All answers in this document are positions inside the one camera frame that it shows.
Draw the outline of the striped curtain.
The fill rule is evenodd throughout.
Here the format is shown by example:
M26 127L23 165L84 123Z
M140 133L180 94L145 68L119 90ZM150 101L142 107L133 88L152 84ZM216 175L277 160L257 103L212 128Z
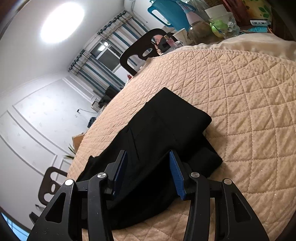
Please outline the striped curtain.
M116 49L119 56L121 56L148 31L149 28L140 19L124 10L102 27L97 32L97 35L108 44L111 44L111 47Z
M68 71L90 84L94 93L99 97L103 97L109 87L118 93L125 86L119 77L85 49L79 52Z

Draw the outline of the beige quilted bed cover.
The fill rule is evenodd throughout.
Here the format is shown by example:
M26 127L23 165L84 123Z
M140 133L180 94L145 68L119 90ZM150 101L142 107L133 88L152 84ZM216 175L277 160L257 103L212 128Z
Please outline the beige quilted bed cover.
M152 58L86 133L68 177L77 179L160 89L212 118L207 140L223 162L212 179L230 178L276 240L295 212L295 48L182 47Z

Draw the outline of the person lying in background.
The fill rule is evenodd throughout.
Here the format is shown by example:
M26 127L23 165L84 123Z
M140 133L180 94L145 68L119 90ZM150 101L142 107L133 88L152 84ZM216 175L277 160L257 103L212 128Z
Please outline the person lying in background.
M171 48L170 45L167 43L166 39L162 35L155 35L154 40L156 42L154 46L159 55L165 53Z

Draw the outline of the dark wooden chair left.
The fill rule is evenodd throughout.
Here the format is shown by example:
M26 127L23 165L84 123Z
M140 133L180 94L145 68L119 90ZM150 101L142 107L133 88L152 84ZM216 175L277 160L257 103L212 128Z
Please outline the dark wooden chair left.
M51 177L51 174L53 173L57 173L58 175L67 177L67 172L60 170L56 167L49 167L46 170L38 192L38 199L44 206L46 206L49 203L45 200L45 195L55 195L58 189L61 187L61 185Z

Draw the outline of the window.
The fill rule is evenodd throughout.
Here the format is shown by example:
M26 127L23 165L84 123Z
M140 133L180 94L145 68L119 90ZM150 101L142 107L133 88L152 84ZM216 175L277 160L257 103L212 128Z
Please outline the window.
M113 73L119 68L121 54L107 41L99 41L90 53Z

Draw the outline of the glass jar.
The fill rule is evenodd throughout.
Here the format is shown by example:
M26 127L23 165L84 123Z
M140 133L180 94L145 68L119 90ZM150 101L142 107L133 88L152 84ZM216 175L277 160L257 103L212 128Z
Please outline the glass jar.
M190 25L187 36L198 45L201 43L209 44L212 34L211 27L207 22L196 21Z

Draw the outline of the blue thermos jug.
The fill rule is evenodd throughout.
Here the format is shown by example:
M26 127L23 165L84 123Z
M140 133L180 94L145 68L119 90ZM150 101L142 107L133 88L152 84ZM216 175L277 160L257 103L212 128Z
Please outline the blue thermos jug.
M185 28L187 31L189 30L190 24L182 6L187 7L191 11L195 11L196 8L190 4L184 3L183 1L180 2L181 5L178 4L178 1L157 0L152 3L147 11L168 28L174 28L177 31ZM153 13L153 11L158 11L170 24L162 21Z

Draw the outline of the green toy in bowl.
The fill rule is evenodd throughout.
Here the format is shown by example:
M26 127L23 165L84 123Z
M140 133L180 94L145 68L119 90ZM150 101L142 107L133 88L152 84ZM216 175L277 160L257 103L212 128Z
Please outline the green toy in bowl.
M222 20L210 21L211 30L219 38L227 37L228 25Z

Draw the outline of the dark wooden chair right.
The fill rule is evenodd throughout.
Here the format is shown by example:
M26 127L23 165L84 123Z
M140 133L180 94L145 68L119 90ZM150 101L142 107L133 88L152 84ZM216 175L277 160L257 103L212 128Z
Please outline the dark wooden chair right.
M135 76L137 72L128 64L129 57L136 55L141 60L159 56L152 38L156 35L165 36L167 33L159 28L152 29L136 40L120 57L121 66L131 75Z

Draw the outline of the black pants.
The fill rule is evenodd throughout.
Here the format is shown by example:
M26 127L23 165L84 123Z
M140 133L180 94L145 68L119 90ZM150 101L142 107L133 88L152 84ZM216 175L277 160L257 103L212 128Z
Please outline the black pants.
M163 88L149 100L97 157L90 157L79 181L106 169L121 150L128 162L122 185L107 202L112 230L121 230L164 212L178 197L170 170L170 151L191 169L209 177L222 159L203 131L211 117Z

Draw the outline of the striped curtain right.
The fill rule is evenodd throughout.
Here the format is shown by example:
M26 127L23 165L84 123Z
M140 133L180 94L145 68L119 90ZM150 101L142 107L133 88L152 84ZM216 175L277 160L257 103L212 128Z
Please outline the striped curtain right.
M102 27L97 32L97 35L108 44L111 44L111 47L116 49L119 56L121 56L148 31L149 28L140 19L124 10Z

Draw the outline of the green snake plant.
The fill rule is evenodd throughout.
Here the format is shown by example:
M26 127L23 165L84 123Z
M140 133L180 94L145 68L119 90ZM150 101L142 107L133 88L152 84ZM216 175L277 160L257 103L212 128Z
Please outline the green snake plant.
M76 156L76 151L71 145L68 146L68 149L70 150L71 154L67 154L67 155L65 155L65 157L68 158L68 159L73 160L75 158L75 156Z

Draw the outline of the round ceiling light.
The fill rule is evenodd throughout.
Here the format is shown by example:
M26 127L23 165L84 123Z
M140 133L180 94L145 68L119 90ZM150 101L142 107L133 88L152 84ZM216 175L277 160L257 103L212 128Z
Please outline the round ceiling light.
M40 30L41 41L48 45L58 44L68 39L81 25L85 9L75 1L60 4L52 10Z

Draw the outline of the striped curtain left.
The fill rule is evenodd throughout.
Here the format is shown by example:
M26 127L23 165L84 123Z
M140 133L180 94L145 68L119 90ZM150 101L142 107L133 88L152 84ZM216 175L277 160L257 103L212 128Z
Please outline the striped curtain left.
M68 71L90 84L94 93L99 97L103 97L109 87L118 93L125 86L119 77L85 49L79 52Z

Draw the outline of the dark wooden chair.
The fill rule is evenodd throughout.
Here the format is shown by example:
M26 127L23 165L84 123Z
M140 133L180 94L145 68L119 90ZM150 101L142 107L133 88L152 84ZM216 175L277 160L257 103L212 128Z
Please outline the dark wooden chair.
M45 195L55 195L58 189L61 187L61 185L51 177L51 174L53 173L57 173L58 175L67 177L67 172L60 170L56 167L49 167L46 170L38 192L38 199L44 206L46 206L49 203L45 200Z
M121 66L131 75L135 76L137 72L128 64L129 57L136 55L141 60L159 56L152 38L156 35L165 36L167 33L159 28L152 29L136 40L120 57Z

